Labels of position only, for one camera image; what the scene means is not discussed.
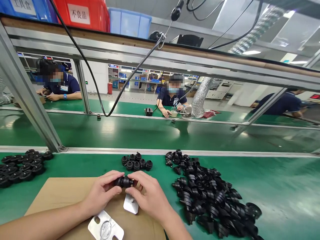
pile of black parts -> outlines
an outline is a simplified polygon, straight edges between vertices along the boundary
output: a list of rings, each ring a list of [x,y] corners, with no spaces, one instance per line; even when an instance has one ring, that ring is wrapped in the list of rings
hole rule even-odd
[[[181,150],[168,152],[165,160],[167,166],[177,164],[174,172],[181,175],[183,171],[185,176],[178,178],[172,186],[184,205],[189,225],[197,221],[209,234],[215,232],[219,238],[230,234],[263,239],[255,226],[255,221],[262,215],[260,208],[253,203],[240,203],[241,195],[231,183],[221,179],[217,169],[202,167],[198,158],[182,155]]]
[[[10,187],[13,183],[31,181],[36,175],[46,171],[44,161],[51,160],[51,152],[39,153],[34,149],[26,151],[25,155],[6,156],[0,164],[0,188]]]
[[[139,171],[139,170],[147,170],[148,172],[151,170],[153,164],[152,162],[145,161],[141,154],[137,152],[136,155],[131,154],[128,156],[123,156],[121,158],[121,164],[127,168],[128,171]]]

green workbench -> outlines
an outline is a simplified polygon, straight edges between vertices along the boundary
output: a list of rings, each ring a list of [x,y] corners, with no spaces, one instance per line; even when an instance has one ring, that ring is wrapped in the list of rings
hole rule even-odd
[[[0,153],[0,159],[12,153]],[[164,156],[144,155],[153,161],[149,174],[158,179],[170,204],[183,221],[183,206],[171,184],[178,177],[165,166]],[[125,171],[121,155],[59,154],[46,162],[47,171],[31,182],[0,189],[0,224],[22,217],[49,177],[97,177],[112,169]],[[199,157],[204,167],[217,168],[233,184],[243,202],[262,210],[256,226],[266,240],[319,239],[319,158]],[[187,226],[194,239],[218,239],[197,223]]]

id badge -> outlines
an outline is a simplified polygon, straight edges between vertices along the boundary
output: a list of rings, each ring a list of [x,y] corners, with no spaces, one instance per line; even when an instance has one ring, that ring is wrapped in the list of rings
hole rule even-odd
[[[62,91],[68,91],[68,86],[60,86],[60,90]]]
[[[174,98],[173,100],[173,105],[176,105],[176,103],[178,102],[179,98]]]

worker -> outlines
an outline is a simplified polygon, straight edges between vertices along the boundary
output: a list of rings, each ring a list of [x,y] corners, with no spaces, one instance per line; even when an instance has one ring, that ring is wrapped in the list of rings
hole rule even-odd
[[[288,88],[286,93],[277,100],[264,114],[267,115],[282,115],[285,112],[291,113],[292,116],[296,118],[302,118],[302,113],[300,111],[301,100],[296,97],[296,95],[305,92],[297,88]],[[261,106],[263,106],[266,101],[273,95],[271,93],[265,96],[258,104],[258,106],[253,109],[250,113],[255,113]]]
[[[185,92],[182,90],[183,78],[181,74],[177,73],[170,76],[166,86],[161,88],[158,95],[157,106],[166,118],[169,117],[171,112],[163,106],[173,107],[181,103],[181,105],[177,107],[177,110],[180,111],[184,106],[189,105],[187,98],[183,97],[185,95]]]
[[[36,65],[38,78],[42,78],[44,84],[37,94],[46,95],[50,101],[82,99],[78,81],[74,76],[64,72],[62,65],[43,58],[39,58]]]
[[[0,226],[0,239],[56,240],[83,221],[98,215],[108,202],[122,192],[113,181],[124,172],[110,171],[97,178],[86,198],[76,204],[34,213]],[[192,240],[179,215],[169,204],[158,181],[138,171],[128,175],[140,182],[125,191],[135,198],[140,208],[153,217],[166,231],[170,240]]]

aluminum duct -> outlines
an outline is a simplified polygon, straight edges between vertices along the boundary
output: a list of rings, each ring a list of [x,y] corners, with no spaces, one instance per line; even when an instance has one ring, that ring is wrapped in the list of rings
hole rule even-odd
[[[242,54],[247,51],[273,24],[275,24],[286,11],[282,8],[269,6],[261,16],[254,29],[244,38],[240,39],[228,52]],[[192,101],[192,116],[201,118],[204,115],[203,103],[214,79],[205,77],[201,82]]]

